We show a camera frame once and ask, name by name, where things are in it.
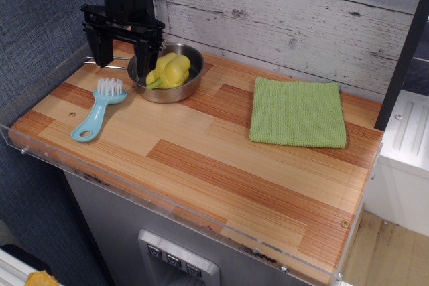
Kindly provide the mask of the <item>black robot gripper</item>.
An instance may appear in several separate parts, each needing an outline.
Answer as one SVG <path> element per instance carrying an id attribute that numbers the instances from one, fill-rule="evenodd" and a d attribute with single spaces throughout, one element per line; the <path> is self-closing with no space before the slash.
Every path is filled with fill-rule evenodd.
<path id="1" fill-rule="evenodd" d="M 95 63 L 113 61 L 113 40 L 134 45 L 135 81 L 143 82 L 156 67 L 162 49 L 164 23 L 155 18 L 154 0 L 104 0 L 102 5 L 81 6 L 85 31 Z"/>

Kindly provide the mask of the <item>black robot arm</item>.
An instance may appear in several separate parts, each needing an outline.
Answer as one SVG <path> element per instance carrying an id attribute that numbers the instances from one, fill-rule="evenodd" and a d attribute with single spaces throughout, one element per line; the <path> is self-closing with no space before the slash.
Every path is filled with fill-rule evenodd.
<path id="1" fill-rule="evenodd" d="M 133 45 L 135 66 L 129 72 L 137 84 L 155 69 L 164 42 L 164 23 L 156 19 L 154 0 L 104 0 L 103 5 L 81 7 L 83 30 L 95 63 L 105 67 L 113 61 L 113 41 Z"/>

